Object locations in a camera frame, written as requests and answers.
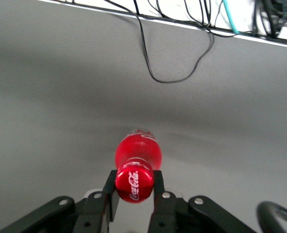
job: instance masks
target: gray tabletop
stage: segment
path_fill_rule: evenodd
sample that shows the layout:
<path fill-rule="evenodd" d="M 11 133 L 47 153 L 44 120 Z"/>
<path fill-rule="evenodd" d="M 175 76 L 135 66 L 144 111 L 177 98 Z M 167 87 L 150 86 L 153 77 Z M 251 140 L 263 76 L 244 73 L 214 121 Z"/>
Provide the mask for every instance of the gray tabletop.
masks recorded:
<path fill-rule="evenodd" d="M 186 76 L 205 32 L 144 21 L 155 75 Z M 187 81 L 149 76 L 135 19 L 0 0 L 0 228 L 59 196 L 103 187 L 119 141 L 148 128 L 165 186 L 206 195 L 259 231 L 287 208 L 287 48 L 216 38 Z M 146 232 L 152 200 L 120 203 L 111 231 Z"/>

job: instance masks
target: red plastic bottle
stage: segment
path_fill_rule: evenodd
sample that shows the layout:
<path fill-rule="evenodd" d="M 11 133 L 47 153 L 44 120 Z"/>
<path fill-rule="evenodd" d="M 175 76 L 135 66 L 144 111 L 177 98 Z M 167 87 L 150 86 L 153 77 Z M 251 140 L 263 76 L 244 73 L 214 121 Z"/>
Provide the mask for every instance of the red plastic bottle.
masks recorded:
<path fill-rule="evenodd" d="M 131 203 L 148 198 L 154 186 L 153 170 L 159 170 L 161 164 L 162 152 L 154 135 L 148 130 L 130 132 L 115 153 L 119 196 Z"/>

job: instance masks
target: black handle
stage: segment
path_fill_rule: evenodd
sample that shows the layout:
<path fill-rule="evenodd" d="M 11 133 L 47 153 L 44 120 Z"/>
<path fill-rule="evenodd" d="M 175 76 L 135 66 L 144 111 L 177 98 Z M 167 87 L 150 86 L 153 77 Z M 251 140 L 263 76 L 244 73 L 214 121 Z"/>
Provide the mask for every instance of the black handle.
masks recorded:
<path fill-rule="evenodd" d="M 45 225 L 52 218 L 58 218 L 72 212 L 74 212 L 74 200 L 66 196 L 58 197 L 2 229 L 0 233 L 32 232 Z"/>
<path fill-rule="evenodd" d="M 188 204 L 195 214 L 200 215 L 208 224 L 213 225 L 218 232 L 256 233 L 208 197 L 192 197 Z"/>
<path fill-rule="evenodd" d="M 279 224 L 277 217 L 287 222 L 287 209 L 270 201 L 260 203 L 256 210 L 263 233 L 287 233 Z"/>

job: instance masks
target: bottle cap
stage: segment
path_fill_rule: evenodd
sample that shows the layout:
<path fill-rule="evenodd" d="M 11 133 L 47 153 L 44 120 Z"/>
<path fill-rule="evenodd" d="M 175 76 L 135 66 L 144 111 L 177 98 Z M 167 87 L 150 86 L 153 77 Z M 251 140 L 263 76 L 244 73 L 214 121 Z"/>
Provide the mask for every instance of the bottle cap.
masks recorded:
<path fill-rule="evenodd" d="M 123 200 L 142 202 L 153 190 L 154 171 L 146 160 L 130 158 L 118 169 L 115 186 Z"/>

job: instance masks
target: metal bolt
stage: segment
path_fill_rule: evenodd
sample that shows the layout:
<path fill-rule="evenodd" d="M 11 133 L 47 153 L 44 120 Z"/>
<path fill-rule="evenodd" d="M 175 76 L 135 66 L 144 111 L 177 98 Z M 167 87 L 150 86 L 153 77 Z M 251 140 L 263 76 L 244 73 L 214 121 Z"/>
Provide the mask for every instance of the metal bolt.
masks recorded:
<path fill-rule="evenodd" d="M 195 198 L 194 202 L 195 202 L 195 204 L 198 204 L 198 205 L 203 204 L 203 200 L 201 198 Z"/>
<path fill-rule="evenodd" d="M 162 194 L 162 197 L 163 197 L 163 198 L 170 198 L 170 193 L 169 193 L 169 192 L 164 192 L 164 193 Z"/>
<path fill-rule="evenodd" d="M 61 200 L 61 201 L 59 202 L 59 205 L 65 205 L 65 204 L 67 204 L 67 202 L 68 202 L 68 200 L 66 200 L 66 199 Z"/>
<path fill-rule="evenodd" d="M 94 198 L 97 199 L 97 198 L 100 198 L 102 196 L 102 193 L 95 193 L 94 194 Z"/>

